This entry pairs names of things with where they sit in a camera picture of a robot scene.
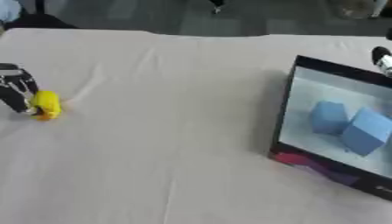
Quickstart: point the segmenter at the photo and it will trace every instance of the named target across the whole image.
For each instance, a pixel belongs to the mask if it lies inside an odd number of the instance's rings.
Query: white tablecloth
[[[0,62],[64,114],[0,106],[0,223],[391,223],[392,203],[263,155],[297,54],[376,70],[375,46],[392,42],[8,31]]]

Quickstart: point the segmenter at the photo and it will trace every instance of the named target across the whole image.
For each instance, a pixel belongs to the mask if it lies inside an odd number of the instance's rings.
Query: box
[[[362,156],[351,151],[338,136],[314,133],[309,117],[322,101],[343,103],[349,118],[362,108],[391,117],[392,79],[380,73],[298,56],[287,81],[269,156],[392,200],[391,141]]]
[[[346,127],[340,140],[351,151],[363,157],[382,147],[389,139],[392,121],[373,111],[362,108]]]
[[[311,111],[313,132],[340,135],[348,125],[345,105],[339,102],[319,101]]]

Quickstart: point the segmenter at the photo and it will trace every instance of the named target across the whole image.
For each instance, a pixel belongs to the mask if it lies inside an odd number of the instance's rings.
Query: blue foam block
[[[340,135],[347,125],[347,113],[342,103],[319,101],[311,112],[311,127],[316,133]]]
[[[341,135],[351,151],[366,156],[383,146],[392,132],[392,121],[370,108],[362,108]]]

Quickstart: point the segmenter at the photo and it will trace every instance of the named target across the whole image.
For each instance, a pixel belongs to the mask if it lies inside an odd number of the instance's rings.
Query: floor
[[[20,0],[30,10],[32,0]],[[272,33],[384,36],[391,19],[337,16],[332,0],[227,0],[217,16],[207,0],[56,0],[48,11],[88,29],[143,30],[193,36]]]

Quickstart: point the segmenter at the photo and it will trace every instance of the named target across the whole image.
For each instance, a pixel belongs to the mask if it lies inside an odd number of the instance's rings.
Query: yellow rubber duck
[[[32,97],[31,105],[42,109],[43,114],[33,116],[39,121],[49,121],[61,114],[60,98],[53,91],[39,90]]]

